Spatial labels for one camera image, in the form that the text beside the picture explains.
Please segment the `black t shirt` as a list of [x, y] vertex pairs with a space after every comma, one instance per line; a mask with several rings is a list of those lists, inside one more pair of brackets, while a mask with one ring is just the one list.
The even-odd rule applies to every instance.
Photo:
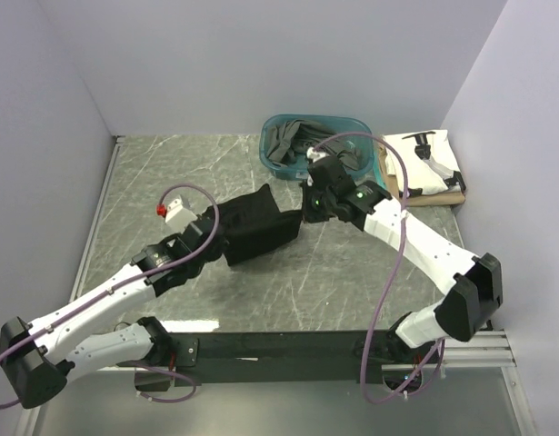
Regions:
[[279, 210], [268, 183], [217, 207], [219, 227], [228, 241], [224, 256], [229, 267], [290, 243], [297, 238], [303, 219], [300, 209]]

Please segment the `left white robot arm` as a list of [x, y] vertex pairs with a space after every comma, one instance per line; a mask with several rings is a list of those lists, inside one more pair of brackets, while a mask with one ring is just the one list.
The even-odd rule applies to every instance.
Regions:
[[197, 277], [219, 259], [225, 238], [217, 216], [200, 216], [180, 233], [149, 244], [106, 282], [66, 306], [25, 322], [15, 317], [0, 331], [0, 367], [15, 403], [33, 409], [67, 384], [122, 362], [157, 365], [171, 353], [169, 334], [154, 318], [120, 332], [98, 333], [119, 314]]

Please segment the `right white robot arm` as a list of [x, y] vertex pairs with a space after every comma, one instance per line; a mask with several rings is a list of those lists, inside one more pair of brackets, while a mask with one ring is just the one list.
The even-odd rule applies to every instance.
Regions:
[[469, 342], [503, 302], [500, 262], [477, 256], [441, 236], [401, 208], [377, 183], [357, 184], [340, 161], [313, 154], [307, 167], [302, 212], [309, 223], [332, 217], [388, 244], [421, 270], [443, 295], [439, 302], [402, 316], [385, 334], [384, 354], [408, 362], [419, 347], [439, 339]]

